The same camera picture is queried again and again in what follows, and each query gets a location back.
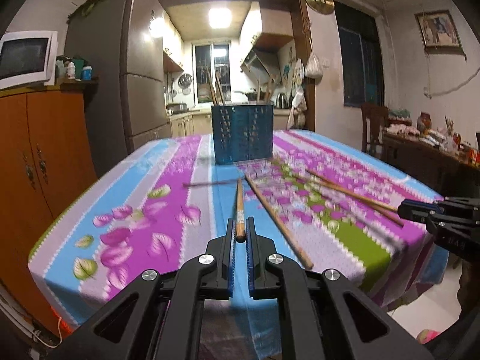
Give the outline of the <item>grey refrigerator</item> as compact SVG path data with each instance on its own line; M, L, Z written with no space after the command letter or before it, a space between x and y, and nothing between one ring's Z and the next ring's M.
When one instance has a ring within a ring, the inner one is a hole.
M67 56L83 58L97 86L85 102L97 176L149 141L169 137L158 0L89 0L68 20Z

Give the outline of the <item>white hanging plastic bag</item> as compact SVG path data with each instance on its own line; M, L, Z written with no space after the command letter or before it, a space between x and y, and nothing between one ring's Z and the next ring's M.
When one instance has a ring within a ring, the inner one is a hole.
M307 59L304 74L312 80L321 80L323 78L324 72L320 59L314 52L312 52Z

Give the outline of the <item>dark wooden chopstick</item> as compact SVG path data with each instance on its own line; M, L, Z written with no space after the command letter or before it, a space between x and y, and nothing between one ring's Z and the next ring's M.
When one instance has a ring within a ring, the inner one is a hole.
M402 221L402 219L400 219L398 216L397 216L397 213L391 213L389 211L385 211L385 210L382 210L381 208L379 207L376 207L376 206L371 206L371 205L368 205L368 204L365 204L361 201L358 201L356 199L354 199L353 197L349 197L343 193L340 193L340 192L337 192L337 191L334 191L330 188L326 188L320 184L317 184L316 183L316 180L312 180L312 179L308 179L304 176L301 176L301 175L296 175L296 174L293 174L293 177L296 179L296 180L299 180L299 181L303 181L305 184L309 184L311 186L315 186L317 187L318 189L328 189L330 192L332 193L336 193L337 194L337 200L340 200L340 199L343 199L343 201L345 202L345 205L348 204L350 206L354 206L354 205L357 205L357 206L364 206L364 207L368 207L370 210L373 210L373 211L376 211L378 214L380 214L381 216L383 216L384 218L390 220L392 223L394 223L395 225L397 225L398 227L402 228L404 226L404 222Z
M365 204L368 204L369 206L376 206L376 207L381 208L382 210L389 211L389 212L395 213L395 214L397 213L397 209L393 206L387 205L384 202L376 201L376 200L374 200L370 197L364 197L360 194L352 192L349 189L345 189L342 186L334 183L331 180L328 180L327 178L323 177L322 175L320 175L320 174L318 174L314 171L311 171L309 169L307 169L306 172L308 174L310 174L310 176L315 177L317 179L316 183L319 184L319 185L322 185L326 188L330 188L334 191L340 192L340 193L345 194L349 197L353 197L354 199L356 199L358 201L361 201Z

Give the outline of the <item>framed wall picture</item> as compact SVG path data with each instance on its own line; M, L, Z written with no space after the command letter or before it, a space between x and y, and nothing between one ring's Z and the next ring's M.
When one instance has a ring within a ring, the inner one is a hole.
M463 50L449 10L424 11L417 13L415 17L427 52L456 53Z

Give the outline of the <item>blue perforated utensil holder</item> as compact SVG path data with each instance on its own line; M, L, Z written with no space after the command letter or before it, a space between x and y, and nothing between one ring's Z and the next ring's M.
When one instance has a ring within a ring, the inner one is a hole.
M213 106L211 123L217 165L272 158L272 104Z

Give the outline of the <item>steel electric kettle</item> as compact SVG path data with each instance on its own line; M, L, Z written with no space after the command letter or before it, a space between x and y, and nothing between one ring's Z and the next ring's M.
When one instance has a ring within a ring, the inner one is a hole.
M284 110L289 108L289 98L287 97L286 94L278 94L277 108L284 109Z

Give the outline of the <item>orange wooden cabinet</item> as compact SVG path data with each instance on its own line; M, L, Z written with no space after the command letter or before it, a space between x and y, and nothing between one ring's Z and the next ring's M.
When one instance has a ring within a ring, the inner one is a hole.
M29 252L49 225L91 186L84 101L95 81L1 92L1 284L26 320L55 332L57 320L28 270Z

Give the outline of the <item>kitchen window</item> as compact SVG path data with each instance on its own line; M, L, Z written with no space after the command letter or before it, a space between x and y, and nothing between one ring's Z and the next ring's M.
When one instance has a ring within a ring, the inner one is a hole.
M210 68L211 80L216 91L215 72L219 73L225 102L231 101L230 44L213 43L193 46L193 72L195 103L212 103L205 68Z

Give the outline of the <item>cluttered wooden side table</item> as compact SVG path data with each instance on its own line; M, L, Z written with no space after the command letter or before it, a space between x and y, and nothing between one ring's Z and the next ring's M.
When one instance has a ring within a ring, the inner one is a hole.
M444 197L478 197L479 168L422 141L418 136L382 131L382 161Z

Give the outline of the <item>wooden chair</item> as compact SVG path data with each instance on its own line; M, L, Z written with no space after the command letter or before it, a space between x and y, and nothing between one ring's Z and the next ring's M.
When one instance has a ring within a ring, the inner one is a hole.
M362 115L361 151L380 158L383 151L380 132L388 125L388 108L365 102L360 109Z

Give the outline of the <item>floral purple tablecloth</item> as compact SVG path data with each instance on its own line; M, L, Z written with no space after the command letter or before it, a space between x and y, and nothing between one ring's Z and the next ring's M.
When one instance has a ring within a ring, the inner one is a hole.
M244 214L293 251L244 176L249 176L314 264L333 268L381 308L415 301L439 284L448 252L425 227L402 228L363 205L345 205L328 189L293 177L312 170L352 192L389 206L432 202L432 189L392 166L309 131L277 131L273 160L218 166L209 135L145 144L87 189L50 225L28 257L42 294L71 328L147 269L172 272L223 236L235 215L238 179Z

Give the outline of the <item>white microwave oven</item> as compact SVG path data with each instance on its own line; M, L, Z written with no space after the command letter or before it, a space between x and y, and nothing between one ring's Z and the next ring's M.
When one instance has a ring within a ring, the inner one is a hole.
M1 37L1 89L55 83L57 31L21 31Z

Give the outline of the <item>steel range hood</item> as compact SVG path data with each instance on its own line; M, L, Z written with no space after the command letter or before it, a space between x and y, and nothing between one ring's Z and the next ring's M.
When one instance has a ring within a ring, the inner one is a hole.
M274 53L253 48L241 63L240 68L255 88L258 86L263 88L269 83L278 85L281 82L278 56Z

